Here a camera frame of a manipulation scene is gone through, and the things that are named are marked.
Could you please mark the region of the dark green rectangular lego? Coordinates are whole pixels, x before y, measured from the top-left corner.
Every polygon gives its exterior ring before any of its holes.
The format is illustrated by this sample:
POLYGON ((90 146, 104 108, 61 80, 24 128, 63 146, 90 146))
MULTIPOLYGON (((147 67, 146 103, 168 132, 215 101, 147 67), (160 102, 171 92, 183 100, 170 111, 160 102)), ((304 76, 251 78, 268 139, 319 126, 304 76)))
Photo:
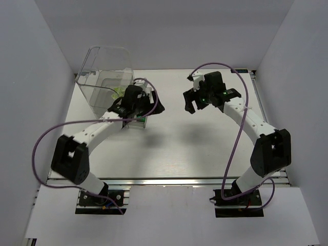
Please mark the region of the dark green rectangular lego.
POLYGON ((139 127, 145 128, 147 123, 147 117, 138 117, 136 122, 138 123, 139 127))

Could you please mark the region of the clear plastic containers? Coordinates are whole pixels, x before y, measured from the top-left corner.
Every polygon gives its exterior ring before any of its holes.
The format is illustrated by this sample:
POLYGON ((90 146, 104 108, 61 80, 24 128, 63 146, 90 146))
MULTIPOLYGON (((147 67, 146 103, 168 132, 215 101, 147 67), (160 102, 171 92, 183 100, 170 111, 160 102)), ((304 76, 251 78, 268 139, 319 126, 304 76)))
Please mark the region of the clear plastic containers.
POLYGON ((100 118, 113 105, 114 88, 124 90, 132 85, 134 72, 128 50, 122 47, 92 46, 89 48, 75 82, 96 118, 100 118))

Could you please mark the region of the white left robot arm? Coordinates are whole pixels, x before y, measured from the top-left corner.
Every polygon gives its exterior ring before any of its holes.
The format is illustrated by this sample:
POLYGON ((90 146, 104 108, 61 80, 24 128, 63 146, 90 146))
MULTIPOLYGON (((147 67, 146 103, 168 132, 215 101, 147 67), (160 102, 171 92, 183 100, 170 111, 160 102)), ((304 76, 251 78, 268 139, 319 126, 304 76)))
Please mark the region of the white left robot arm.
POLYGON ((108 185, 90 171, 89 156, 109 136, 118 133, 127 123, 164 111, 156 90, 129 85, 98 122, 72 135, 62 135, 55 147, 52 171, 78 188, 96 197, 105 197, 108 185))

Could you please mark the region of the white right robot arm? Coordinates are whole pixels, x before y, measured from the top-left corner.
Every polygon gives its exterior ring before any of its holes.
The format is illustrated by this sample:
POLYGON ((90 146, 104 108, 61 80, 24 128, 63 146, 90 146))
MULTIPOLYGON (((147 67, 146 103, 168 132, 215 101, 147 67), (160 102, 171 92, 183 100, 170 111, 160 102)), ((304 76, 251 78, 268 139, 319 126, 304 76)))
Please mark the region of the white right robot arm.
POLYGON ((227 89, 220 72, 188 76, 193 87, 183 93, 185 110, 194 114, 212 105, 236 122, 254 145, 250 167, 232 184, 225 201, 245 198, 275 172, 292 162, 291 135, 288 130, 273 127, 258 116, 247 100, 234 88, 227 89))

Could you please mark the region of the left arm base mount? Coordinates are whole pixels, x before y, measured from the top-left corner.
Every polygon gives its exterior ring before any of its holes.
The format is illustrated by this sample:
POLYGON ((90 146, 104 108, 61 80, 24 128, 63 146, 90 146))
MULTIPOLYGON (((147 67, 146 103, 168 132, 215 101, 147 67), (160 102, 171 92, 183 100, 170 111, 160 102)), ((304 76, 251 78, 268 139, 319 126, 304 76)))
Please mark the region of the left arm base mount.
POLYGON ((80 191, 75 208, 75 214, 80 215, 123 215, 129 204, 129 190, 109 189, 109 199, 89 195, 80 191))

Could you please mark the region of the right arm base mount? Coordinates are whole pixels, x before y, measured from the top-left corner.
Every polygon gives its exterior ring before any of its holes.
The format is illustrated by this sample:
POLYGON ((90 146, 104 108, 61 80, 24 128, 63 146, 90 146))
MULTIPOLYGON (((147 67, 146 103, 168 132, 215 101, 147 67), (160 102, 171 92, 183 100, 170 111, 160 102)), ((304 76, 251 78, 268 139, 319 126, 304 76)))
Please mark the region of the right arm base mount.
POLYGON ((216 218, 255 218, 263 217, 260 192, 254 192, 232 200, 223 200, 221 190, 213 190, 214 196, 209 199, 215 206, 216 218))

